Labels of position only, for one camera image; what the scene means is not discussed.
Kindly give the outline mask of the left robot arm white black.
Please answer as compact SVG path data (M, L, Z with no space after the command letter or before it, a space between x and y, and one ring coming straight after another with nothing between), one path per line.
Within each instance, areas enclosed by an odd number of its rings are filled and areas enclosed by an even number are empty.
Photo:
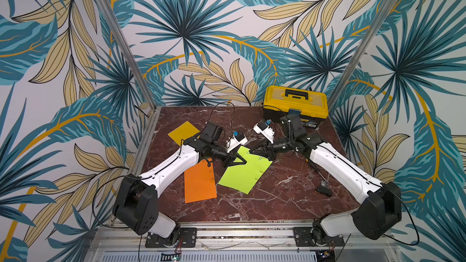
M221 160L224 167L245 165L239 155L240 146L247 143L241 132L233 132L226 146L218 139L223 127L207 122L201 132L182 141L180 148L153 169L139 176L129 174L123 178L112 214L137 235L152 234L165 239L170 245L180 237L180 225L160 213L158 199L165 189L182 173L205 160Z

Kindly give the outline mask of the yellow black toolbox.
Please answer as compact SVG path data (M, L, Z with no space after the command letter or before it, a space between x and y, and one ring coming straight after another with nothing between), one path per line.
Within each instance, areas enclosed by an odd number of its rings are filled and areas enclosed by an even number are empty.
M275 123L287 114L299 114L305 127L315 129L328 118L328 103L324 93L269 86L263 102L263 116Z

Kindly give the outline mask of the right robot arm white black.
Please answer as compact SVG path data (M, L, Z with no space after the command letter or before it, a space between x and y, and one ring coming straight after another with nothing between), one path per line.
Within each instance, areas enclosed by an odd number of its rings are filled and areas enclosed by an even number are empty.
M315 170L325 169L359 203L352 211L328 214L313 222L311 240L327 245L340 235L362 234L377 240L402 219L402 201L399 187L393 182L384 183L364 172L336 150L318 132L308 132L296 114L280 120L285 136L274 138L270 121L261 121L254 131L265 140L254 146L250 153L275 160L278 153L293 151L301 154Z

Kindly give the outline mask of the yellow paper sheet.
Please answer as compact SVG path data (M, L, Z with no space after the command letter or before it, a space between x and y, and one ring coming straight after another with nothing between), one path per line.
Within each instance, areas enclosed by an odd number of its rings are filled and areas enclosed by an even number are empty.
M200 131L189 121L185 121L181 126L174 129L172 132L168 133L168 136L179 146L182 145L182 141L190 137L193 137L195 134Z

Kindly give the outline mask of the green paper sheet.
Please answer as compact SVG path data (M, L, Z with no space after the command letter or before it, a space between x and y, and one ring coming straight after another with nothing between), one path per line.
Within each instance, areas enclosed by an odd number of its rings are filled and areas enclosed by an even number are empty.
M240 147L238 153L246 160L246 164L228 167L218 184L249 194L272 161L266 157L250 154L250 150L244 146Z

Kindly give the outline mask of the orange paper sheet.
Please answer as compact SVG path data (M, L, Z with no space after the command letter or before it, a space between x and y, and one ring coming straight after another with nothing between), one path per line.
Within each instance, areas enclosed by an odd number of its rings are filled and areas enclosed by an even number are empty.
M184 200L186 204L216 197L216 181L211 163L203 160L184 172Z

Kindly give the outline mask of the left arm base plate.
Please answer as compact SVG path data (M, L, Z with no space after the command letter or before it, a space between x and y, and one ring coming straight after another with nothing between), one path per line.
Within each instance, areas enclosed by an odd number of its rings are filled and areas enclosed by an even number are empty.
M194 248L197 241L197 228L176 227L173 233L167 238L157 234L149 233L145 242L146 248L165 249L181 246L184 248Z

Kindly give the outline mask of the aluminium front rail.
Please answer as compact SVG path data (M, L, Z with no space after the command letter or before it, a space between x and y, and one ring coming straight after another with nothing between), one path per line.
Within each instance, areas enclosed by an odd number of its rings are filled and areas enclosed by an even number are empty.
M323 246L297 246L294 228L310 227L309 220L184 222L182 228L196 228L193 248L182 247L182 254L218 251L309 252ZM145 237L128 229L98 229L86 254L86 261L96 261L106 252L173 252L173 247L146 248Z

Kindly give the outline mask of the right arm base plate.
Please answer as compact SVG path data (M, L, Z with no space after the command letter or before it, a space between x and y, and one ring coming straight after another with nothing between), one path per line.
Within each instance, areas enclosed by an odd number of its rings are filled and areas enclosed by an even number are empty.
M345 244L343 237L330 237L320 228L294 227L292 231L297 247L340 247Z

